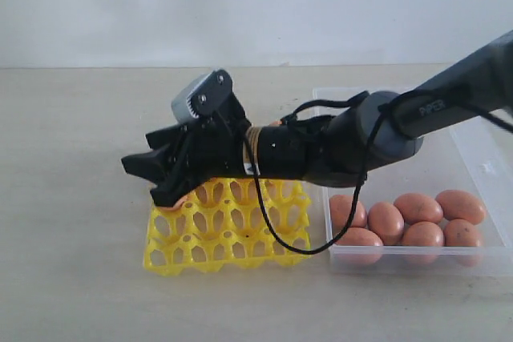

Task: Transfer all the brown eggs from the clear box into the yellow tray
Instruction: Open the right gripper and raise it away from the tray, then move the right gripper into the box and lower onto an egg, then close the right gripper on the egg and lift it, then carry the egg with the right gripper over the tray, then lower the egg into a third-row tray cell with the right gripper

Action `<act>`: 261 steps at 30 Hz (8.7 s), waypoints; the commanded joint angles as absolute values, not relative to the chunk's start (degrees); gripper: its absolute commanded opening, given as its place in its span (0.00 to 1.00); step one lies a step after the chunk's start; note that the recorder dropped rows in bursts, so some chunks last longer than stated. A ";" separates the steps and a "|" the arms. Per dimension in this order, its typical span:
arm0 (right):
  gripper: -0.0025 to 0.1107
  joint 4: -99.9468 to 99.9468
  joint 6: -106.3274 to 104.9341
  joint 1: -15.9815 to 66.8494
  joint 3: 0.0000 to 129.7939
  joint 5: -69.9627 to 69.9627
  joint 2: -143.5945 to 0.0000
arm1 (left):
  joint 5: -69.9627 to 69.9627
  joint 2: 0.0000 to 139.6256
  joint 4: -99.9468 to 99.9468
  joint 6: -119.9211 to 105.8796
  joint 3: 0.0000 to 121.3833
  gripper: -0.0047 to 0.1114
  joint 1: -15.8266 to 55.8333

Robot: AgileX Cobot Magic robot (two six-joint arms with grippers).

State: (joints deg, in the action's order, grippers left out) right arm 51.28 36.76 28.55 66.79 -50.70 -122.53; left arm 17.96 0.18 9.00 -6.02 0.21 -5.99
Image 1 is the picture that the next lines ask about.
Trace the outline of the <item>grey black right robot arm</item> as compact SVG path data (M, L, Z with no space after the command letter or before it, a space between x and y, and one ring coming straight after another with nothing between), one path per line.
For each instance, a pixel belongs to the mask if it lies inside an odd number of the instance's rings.
M170 207L213 178L302 180L353 187L361 171L414 156L425 135L512 107L512 36L504 34L421 86L398 94L363 91L340 110L278 126L253 126L226 70L201 75L172 101L176 124L147 134L146 153L122 158L129 175L153 184L155 205Z

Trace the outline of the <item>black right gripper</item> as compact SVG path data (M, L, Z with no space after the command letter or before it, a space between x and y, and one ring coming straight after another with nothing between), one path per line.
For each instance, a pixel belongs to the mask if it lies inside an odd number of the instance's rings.
M150 194L157 207L174 207L211 177L245 175L240 131L249 127L231 93L207 117L147 133L154 151L124 156L121 163L127 174L154 185Z

